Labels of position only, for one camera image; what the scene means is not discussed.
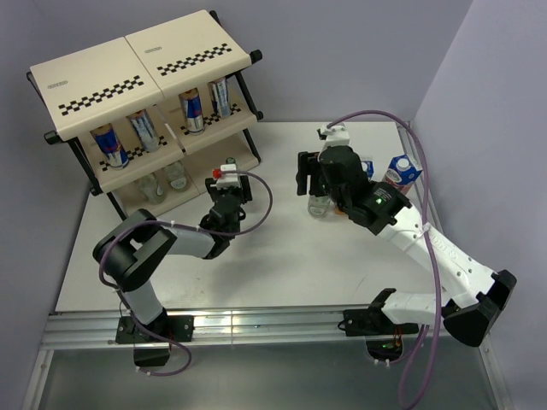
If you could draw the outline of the energy drink can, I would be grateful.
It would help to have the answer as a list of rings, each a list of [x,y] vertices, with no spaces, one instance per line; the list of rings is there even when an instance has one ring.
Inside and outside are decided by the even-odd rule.
[[[122,169],[128,165],[127,153],[110,123],[91,130],[91,135],[112,168]]]
[[[208,88],[215,114],[221,119],[228,118],[232,113],[232,107],[226,78],[221,77],[209,82]]]
[[[204,131],[203,111],[197,88],[179,94],[179,103],[185,117],[185,128],[191,134]]]
[[[145,151],[155,152],[160,149],[159,136],[146,109],[129,114],[126,118]]]

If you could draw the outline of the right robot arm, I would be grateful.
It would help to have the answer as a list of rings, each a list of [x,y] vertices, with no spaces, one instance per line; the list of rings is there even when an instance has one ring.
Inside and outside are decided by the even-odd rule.
[[[433,275],[431,294],[382,290],[368,307],[344,311],[349,337],[415,334],[443,325],[457,341],[478,347],[507,306],[517,284],[507,270],[485,266],[455,246],[393,185],[372,181],[347,145],[297,156],[297,194],[319,193],[355,224],[400,249]]]

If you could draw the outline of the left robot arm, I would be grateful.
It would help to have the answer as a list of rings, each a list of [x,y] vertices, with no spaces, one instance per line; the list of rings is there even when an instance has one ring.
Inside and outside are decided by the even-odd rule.
[[[206,179],[213,207],[196,228],[176,229],[162,225],[146,209],[128,216],[92,251],[103,273],[125,304],[135,314],[136,325],[120,331],[120,337],[132,337],[138,343],[168,337],[189,342],[193,321],[176,319],[167,314],[159,302],[151,275],[166,255],[189,255],[211,260],[221,255],[240,233],[246,213],[243,205],[252,200],[249,178],[237,174]]]

